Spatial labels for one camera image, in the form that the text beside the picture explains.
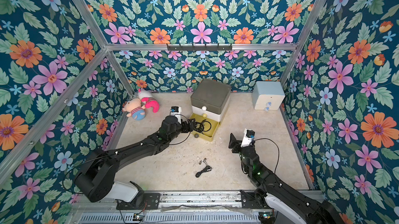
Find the black earphones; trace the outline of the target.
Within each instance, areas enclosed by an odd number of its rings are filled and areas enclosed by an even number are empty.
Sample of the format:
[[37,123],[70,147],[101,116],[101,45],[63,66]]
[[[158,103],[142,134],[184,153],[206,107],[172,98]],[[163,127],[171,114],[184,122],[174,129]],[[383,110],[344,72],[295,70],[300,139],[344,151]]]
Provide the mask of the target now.
[[199,133],[203,133],[204,131],[204,123],[203,122],[196,122],[195,120],[191,123],[192,125],[192,130],[199,132]]
[[199,127],[198,127],[198,131],[200,132],[200,133],[204,133],[204,132],[208,132],[208,131],[210,131],[212,129],[212,124],[211,124],[211,122],[209,122],[208,120],[202,120],[200,123],[199,123]]
[[201,164],[204,164],[205,167],[204,167],[201,171],[199,171],[199,172],[197,172],[197,173],[195,174],[195,177],[196,177],[196,178],[199,178],[203,173],[207,173],[207,172],[210,172],[210,171],[213,170],[213,168],[212,168],[210,165],[208,165],[207,158],[204,158],[202,161],[200,161],[199,164],[200,164],[200,165],[201,165]]

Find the white drawer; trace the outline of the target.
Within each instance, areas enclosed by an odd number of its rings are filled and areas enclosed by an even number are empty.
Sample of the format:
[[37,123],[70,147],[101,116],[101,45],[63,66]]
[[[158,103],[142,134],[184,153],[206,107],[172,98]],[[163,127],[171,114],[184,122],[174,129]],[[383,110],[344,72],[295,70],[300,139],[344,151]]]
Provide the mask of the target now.
[[208,111],[208,110],[204,111],[203,109],[204,109],[204,107],[197,108],[195,106],[192,106],[192,112],[194,114],[199,115],[199,116],[205,116],[205,118],[214,120],[216,122],[221,122],[222,121],[222,119],[225,116],[225,112],[227,110],[227,108],[224,108],[220,114],[217,114],[217,113],[213,113],[213,112]]

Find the yellow bottom drawer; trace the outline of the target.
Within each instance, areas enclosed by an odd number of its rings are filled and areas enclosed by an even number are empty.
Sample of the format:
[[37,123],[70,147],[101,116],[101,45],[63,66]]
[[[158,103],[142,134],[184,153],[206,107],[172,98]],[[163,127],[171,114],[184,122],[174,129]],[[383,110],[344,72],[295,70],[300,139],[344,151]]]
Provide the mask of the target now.
[[199,115],[196,115],[194,113],[191,114],[189,119],[194,119],[196,122],[201,122],[202,120],[208,120],[209,122],[211,122],[212,129],[210,131],[204,132],[203,134],[199,133],[199,132],[196,132],[196,131],[193,131],[192,135],[194,136],[194,138],[201,138],[201,139],[204,139],[204,140],[209,141],[209,142],[213,141],[215,133],[216,133],[216,131],[218,130],[218,128],[220,126],[220,122],[216,122],[214,120],[204,118],[203,116],[199,116]]

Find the grey top drawer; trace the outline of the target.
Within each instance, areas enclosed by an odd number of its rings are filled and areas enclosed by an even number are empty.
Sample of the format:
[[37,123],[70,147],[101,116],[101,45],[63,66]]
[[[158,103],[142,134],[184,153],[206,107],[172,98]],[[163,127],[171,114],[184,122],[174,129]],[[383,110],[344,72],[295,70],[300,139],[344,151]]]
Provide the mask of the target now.
[[224,101],[221,105],[214,105],[209,102],[203,102],[203,101],[192,99],[191,104],[192,104],[193,113],[202,114],[205,112],[202,110],[202,108],[206,107],[207,112],[220,115],[222,113],[222,111],[225,109],[227,101]]

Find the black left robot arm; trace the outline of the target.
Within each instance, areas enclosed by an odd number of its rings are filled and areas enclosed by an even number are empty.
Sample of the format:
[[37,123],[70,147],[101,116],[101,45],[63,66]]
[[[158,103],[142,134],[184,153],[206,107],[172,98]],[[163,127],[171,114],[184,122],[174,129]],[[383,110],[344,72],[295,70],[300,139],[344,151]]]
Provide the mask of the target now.
[[142,189],[133,182],[115,181],[116,173],[135,161],[163,152],[179,134],[192,132],[194,122],[195,119],[179,121],[175,115],[169,115],[157,132],[142,141],[114,150],[95,150],[81,165],[75,185],[91,202],[103,199],[136,201]]

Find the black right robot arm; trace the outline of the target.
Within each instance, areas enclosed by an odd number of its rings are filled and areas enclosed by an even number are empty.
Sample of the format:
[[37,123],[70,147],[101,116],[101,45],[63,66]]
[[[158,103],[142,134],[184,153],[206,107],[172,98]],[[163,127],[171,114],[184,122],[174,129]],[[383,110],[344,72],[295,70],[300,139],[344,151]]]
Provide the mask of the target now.
[[229,149],[240,156],[243,173],[256,187],[256,205],[277,210],[295,224],[343,224],[339,212],[328,201],[320,203],[300,193],[260,162],[255,141],[250,137],[254,133],[251,130],[244,135],[250,140],[248,145],[230,134]]

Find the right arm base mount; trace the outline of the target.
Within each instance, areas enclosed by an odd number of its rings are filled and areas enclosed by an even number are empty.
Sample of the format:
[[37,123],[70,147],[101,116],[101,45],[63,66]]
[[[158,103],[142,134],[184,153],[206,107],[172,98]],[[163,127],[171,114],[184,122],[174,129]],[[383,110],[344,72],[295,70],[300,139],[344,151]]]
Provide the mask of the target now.
[[265,208],[264,200],[259,198],[254,191],[240,190],[242,208],[263,209]]

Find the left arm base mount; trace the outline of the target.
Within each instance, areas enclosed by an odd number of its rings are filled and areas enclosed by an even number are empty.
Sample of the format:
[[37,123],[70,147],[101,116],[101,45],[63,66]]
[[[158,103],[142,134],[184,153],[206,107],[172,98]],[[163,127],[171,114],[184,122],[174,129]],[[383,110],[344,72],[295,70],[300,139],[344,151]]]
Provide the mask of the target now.
[[117,201],[117,210],[154,210],[158,209],[160,193],[139,193],[131,202]]

